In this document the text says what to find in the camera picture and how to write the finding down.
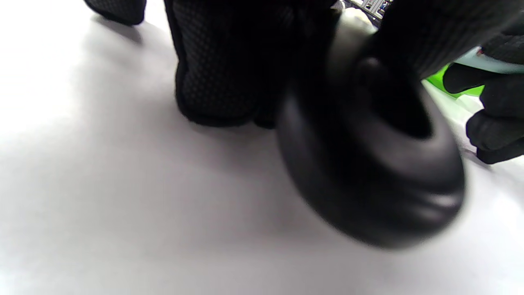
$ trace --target white surface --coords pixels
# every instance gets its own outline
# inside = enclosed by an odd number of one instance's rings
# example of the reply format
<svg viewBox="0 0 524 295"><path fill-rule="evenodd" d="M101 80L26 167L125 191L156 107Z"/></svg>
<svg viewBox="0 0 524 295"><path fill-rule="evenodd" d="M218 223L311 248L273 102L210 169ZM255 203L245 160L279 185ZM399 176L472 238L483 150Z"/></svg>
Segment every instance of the white surface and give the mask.
<svg viewBox="0 0 524 295"><path fill-rule="evenodd" d="M136 31L81 0L4 4L0 294L524 293L520 162L467 161L459 220L421 247L346 239L296 194L272 132L178 113L150 2Z"/></svg>

